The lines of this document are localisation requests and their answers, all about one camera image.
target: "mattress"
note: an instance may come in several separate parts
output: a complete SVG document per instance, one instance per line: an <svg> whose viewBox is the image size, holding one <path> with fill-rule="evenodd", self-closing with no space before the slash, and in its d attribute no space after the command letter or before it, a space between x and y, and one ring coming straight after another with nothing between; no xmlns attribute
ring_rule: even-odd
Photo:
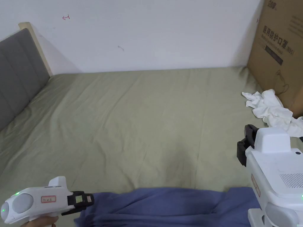
<svg viewBox="0 0 303 227"><path fill-rule="evenodd" d="M241 95L256 90L239 67L53 76L0 132L0 201L56 176L87 193L248 186L236 143L265 127Z"/></svg>

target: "cardboard box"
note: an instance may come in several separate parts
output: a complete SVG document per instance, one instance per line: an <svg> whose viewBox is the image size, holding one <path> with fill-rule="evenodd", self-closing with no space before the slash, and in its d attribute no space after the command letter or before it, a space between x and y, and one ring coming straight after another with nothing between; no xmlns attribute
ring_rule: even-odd
<svg viewBox="0 0 303 227"><path fill-rule="evenodd" d="M263 90L303 116L303 0L265 0L247 66Z"/></svg>

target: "wooden bed frame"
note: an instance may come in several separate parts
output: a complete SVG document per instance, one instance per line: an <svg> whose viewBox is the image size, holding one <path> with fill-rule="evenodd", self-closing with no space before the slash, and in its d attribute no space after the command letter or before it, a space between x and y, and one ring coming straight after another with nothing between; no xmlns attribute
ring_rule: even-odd
<svg viewBox="0 0 303 227"><path fill-rule="evenodd" d="M32 25L31 25L31 23L30 22L21 22L18 25L19 25L20 30L25 29L25 28L27 28L29 30L29 32L31 33L31 36L32 36L32 38L33 38L33 40L34 40L34 42L36 44L36 47L37 47L37 49L39 51L39 54L41 55L42 61L43 61L44 65L45 65L45 67L47 69L47 72L49 73L49 76L50 77L53 76L51 68L49 67L49 64L47 63L47 60L46 60L45 55L44 55L44 53L42 51L42 48L41 48L41 46L39 44L39 41L38 41L38 39L37 39L37 37L35 35L34 29L33 29Z"/></svg>

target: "gray upholstered headboard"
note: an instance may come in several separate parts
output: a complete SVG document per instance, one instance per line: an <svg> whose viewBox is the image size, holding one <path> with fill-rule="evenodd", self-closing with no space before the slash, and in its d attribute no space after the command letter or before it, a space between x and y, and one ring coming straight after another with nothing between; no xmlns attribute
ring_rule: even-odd
<svg viewBox="0 0 303 227"><path fill-rule="evenodd" d="M48 71L28 29L0 42L0 130L46 85Z"/></svg>

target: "white handheld controller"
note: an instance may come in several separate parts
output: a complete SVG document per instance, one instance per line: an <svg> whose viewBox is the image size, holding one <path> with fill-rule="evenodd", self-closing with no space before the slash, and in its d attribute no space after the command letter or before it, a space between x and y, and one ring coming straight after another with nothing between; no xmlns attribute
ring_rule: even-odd
<svg viewBox="0 0 303 227"><path fill-rule="evenodd" d="M1 218L7 224L23 224L41 216L76 213L93 204L92 194L70 192L66 178L58 176L51 179L46 187L26 188L12 195L1 206Z"/></svg>
<svg viewBox="0 0 303 227"><path fill-rule="evenodd" d="M251 227L303 227L303 153L280 128L245 126L237 157L246 167L261 209L249 209Z"/></svg>

